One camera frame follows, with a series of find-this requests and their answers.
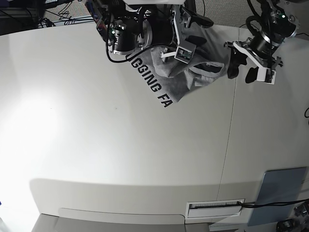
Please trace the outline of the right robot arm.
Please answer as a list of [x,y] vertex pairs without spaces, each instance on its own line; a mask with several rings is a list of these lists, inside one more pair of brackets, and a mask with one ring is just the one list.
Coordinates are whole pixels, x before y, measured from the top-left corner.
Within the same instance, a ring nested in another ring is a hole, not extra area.
[[213,26],[212,20],[195,12],[191,0],[87,0],[85,6],[107,54],[125,56],[125,61],[162,47],[162,60],[173,57],[188,64],[206,40],[184,31],[193,23],[201,28]]

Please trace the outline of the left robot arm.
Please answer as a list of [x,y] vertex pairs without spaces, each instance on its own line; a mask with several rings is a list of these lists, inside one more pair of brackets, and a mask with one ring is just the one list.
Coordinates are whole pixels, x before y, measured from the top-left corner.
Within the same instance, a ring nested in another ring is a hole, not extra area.
[[229,79],[239,74],[239,66],[247,65],[251,60],[255,67],[249,68],[245,82],[264,82],[274,84],[276,67],[283,66],[280,57],[273,57],[285,39],[296,36],[299,20],[287,10],[285,0],[259,0],[261,14],[255,10],[252,2],[247,1],[252,15],[247,17],[245,25],[252,34],[245,41],[226,42],[231,51],[227,70]]

